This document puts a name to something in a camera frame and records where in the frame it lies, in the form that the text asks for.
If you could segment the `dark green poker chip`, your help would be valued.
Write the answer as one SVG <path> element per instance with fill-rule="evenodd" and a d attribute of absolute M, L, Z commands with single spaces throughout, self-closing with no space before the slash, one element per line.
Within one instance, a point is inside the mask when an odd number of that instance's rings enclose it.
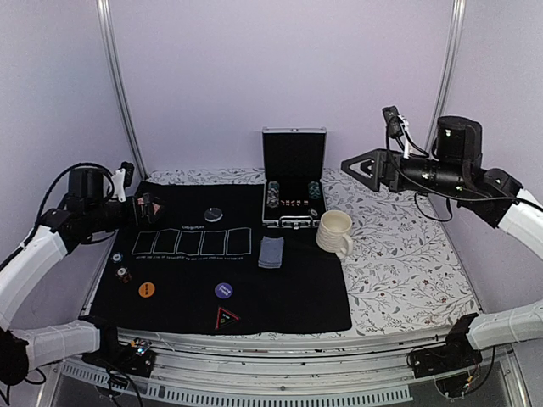
<path fill-rule="evenodd" d="M 111 255 L 111 261 L 114 264 L 120 264 L 123 260 L 123 254 L 122 253 L 114 253 Z"/>

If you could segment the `clear round dealer button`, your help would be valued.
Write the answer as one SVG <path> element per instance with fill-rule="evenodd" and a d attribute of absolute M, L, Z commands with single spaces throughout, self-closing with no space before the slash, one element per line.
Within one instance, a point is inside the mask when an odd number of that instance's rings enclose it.
<path fill-rule="evenodd" d="M 208 208 L 204 212 L 204 220 L 209 223 L 215 223 L 219 220 L 221 220 L 223 217 L 223 211 L 220 208 L 217 207 L 211 207 Z"/>

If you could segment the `red brown poker chip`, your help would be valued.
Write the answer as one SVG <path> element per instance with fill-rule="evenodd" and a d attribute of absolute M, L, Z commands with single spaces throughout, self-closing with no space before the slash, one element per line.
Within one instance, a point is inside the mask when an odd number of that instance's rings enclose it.
<path fill-rule="evenodd" d="M 131 272 L 127 267 L 124 266 L 119 267 L 115 271 L 115 276 L 123 284 L 127 284 L 132 279 Z"/>

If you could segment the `orange big blind button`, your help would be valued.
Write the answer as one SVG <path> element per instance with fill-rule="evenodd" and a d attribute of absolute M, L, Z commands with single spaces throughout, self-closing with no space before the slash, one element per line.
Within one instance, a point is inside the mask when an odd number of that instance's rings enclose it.
<path fill-rule="evenodd" d="M 151 298 L 156 292 L 156 286 L 152 282 L 144 282 L 139 286 L 137 292 L 141 298 Z"/>

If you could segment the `purple small blind button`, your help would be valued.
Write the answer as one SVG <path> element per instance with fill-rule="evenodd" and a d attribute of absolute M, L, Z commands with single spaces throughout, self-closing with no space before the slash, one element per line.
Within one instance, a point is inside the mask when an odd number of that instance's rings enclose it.
<path fill-rule="evenodd" d="M 233 287 L 227 282 L 221 282 L 216 285 L 214 292 L 219 299 L 228 299 L 233 295 Z"/>

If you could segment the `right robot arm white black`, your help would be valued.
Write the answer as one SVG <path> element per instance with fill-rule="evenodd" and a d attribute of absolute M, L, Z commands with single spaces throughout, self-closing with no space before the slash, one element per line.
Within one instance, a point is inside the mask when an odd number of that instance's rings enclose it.
<path fill-rule="evenodd" d="M 459 116 L 442 116 L 430 152 L 410 153 L 406 120 L 395 108 L 383 110 L 385 140 L 400 150 L 377 148 L 342 162 L 343 172 L 376 192 L 413 191 L 440 196 L 476 214 L 489 226 L 516 238 L 542 255 L 542 205 L 523 184 L 504 170 L 482 168 L 482 126 Z M 485 348 L 542 337 L 542 302 L 493 314 L 464 315 L 439 350 L 447 370 Z"/>

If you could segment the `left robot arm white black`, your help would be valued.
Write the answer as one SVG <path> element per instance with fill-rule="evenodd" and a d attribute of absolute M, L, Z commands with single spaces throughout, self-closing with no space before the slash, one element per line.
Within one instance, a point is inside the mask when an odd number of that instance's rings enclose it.
<path fill-rule="evenodd" d="M 42 278 L 80 245 L 101 232 L 157 221 L 162 203 L 149 193 L 129 196 L 134 166 L 124 162 L 115 171 L 100 164 L 78 163 L 60 173 L 68 189 L 60 204 L 41 206 L 27 237 L 1 263 L 1 381 L 23 382 L 30 371 L 82 355 L 89 363 L 127 375 L 148 377 L 156 354 L 136 340 L 122 345 L 116 326 L 99 317 L 32 330 L 14 330 L 20 306 Z"/>

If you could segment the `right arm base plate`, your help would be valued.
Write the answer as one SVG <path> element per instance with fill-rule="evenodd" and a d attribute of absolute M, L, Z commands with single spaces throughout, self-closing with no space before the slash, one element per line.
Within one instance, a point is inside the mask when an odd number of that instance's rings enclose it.
<path fill-rule="evenodd" d="M 406 363 L 415 378 L 434 376 L 480 364 L 479 350 L 467 340 L 446 341 L 435 347 L 416 347 L 407 356 Z"/>

